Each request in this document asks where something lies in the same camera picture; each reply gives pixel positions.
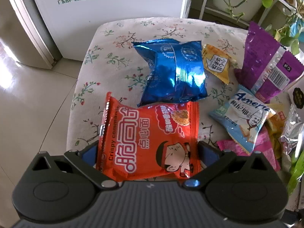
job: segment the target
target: white refrigerator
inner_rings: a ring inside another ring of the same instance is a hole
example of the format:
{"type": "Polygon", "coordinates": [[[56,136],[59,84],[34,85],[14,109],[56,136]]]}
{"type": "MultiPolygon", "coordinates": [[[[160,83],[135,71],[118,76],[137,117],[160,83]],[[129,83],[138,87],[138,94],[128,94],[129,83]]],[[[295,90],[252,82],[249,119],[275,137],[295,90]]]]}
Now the white refrigerator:
{"type": "Polygon", "coordinates": [[[97,28],[138,17],[188,16],[190,0],[35,0],[65,58],[83,61],[97,28]]]}

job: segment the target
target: cartoon face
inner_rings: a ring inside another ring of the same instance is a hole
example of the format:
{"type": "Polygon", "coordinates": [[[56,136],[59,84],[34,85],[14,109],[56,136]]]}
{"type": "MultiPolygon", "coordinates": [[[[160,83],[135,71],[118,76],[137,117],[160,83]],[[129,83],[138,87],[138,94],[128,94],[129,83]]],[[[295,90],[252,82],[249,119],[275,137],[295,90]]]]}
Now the cartoon face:
{"type": "Polygon", "coordinates": [[[254,127],[255,125],[257,125],[259,122],[261,121],[261,118],[255,115],[252,115],[249,119],[249,125],[251,127],[254,127]]]}
{"type": "Polygon", "coordinates": [[[180,143],[167,146],[165,165],[166,170],[169,172],[177,171],[185,160],[186,153],[180,143]]]}

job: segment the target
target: red snack package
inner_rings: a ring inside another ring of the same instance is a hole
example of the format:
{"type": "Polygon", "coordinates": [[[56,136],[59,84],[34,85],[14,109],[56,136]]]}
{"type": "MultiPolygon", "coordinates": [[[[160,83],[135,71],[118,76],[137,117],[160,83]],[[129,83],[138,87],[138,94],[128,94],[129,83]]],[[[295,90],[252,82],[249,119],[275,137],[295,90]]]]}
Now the red snack package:
{"type": "Polygon", "coordinates": [[[107,93],[96,169],[115,181],[168,175],[188,179],[201,170],[198,103],[138,109],[107,93]]]}

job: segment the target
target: cartoon chef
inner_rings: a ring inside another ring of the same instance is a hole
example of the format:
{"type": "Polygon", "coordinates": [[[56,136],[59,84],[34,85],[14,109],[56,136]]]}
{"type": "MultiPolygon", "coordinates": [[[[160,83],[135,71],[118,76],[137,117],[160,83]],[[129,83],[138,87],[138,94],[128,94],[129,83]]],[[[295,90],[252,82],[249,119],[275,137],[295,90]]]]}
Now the cartoon chef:
{"type": "Polygon", "coordinates": [[[162,142],[156,151],[156,162],[168,172],[178,171],[180,176],[186,177],[186,171],[193,171],[193,165],[190,162],[190,146],[189,143],[176,143],[166,145],[168,141],[162,142]]]}
{"type": "Polygon", "coordinates": [[[244,124],[240,125],[240,130],[244,138],[247,138],[248,142],[254,143],[254,139],[257,134],[255,128],[258,126],[263,117],[263,111],[263,109],[260,109],[253,113],[249,119],[246,119],[247,126],[244,126],[244,124]]]}

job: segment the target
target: black sticker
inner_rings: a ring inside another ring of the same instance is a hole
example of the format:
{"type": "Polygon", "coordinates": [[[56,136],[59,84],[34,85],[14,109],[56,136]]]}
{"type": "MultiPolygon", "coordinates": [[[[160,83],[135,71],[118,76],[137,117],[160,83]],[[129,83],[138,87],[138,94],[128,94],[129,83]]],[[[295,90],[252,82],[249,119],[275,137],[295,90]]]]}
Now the black sticker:
{"type": "Polygon", "coordinates": [[[290,67],[287,63],[284,63],[284,64],[283,64],[283,67],[284,67],[288,72],[291,71],[291,67],[290,67]]]}
{"type": "Polygon", "coordinates": [[[304,94],[300,88],[296,87],[293,90],[293,102],[298,109],[302,109],[304,106],[304,94]]]}

